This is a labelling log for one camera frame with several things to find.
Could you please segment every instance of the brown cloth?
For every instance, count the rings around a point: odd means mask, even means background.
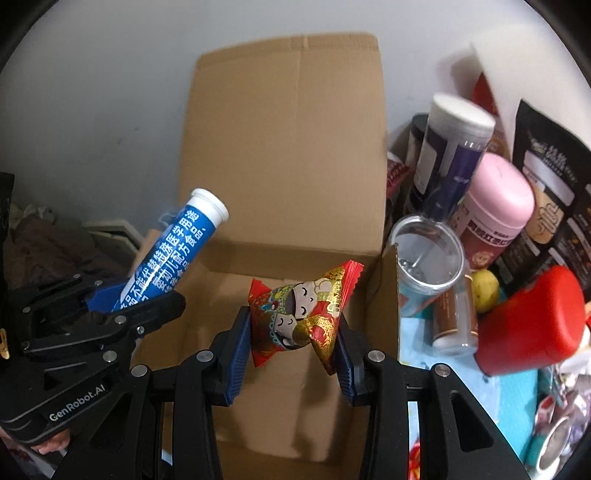
[[[123,280],[127,269],[97,249],[83,229],[53,225],[27,216],[8,232],[4,245],[4,274],[8,289],[51,282],[75,273],[103,280]]]

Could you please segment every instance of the pink lid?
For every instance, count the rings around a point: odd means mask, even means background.
[[[510,228],[522,228],[534,213],[530,183],[514,165],[494,153],[482,157],[468,195],[489,216]]]

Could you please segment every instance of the red bottle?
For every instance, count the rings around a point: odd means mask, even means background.
[[[576,352],[584,326],[577,278],[566,267],[552,267],[479,323],[474,357],[487,375],[546,367]]]

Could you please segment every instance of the blue and white tube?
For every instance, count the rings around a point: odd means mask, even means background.
[[[121,291],[113,312],[153,299],[174,288],[202,246],[229,217],[211,192],[195,189]]]

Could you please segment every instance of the plastic bottle with white lid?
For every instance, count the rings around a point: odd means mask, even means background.
[[[406,210],[444,222],[455,212],[495,129],[475,103],[436,93]]]
[[[185,207],[160,235],[121,291],[113,312],[172,290],[228,217],[228,209],[213,193],[193,190]]]

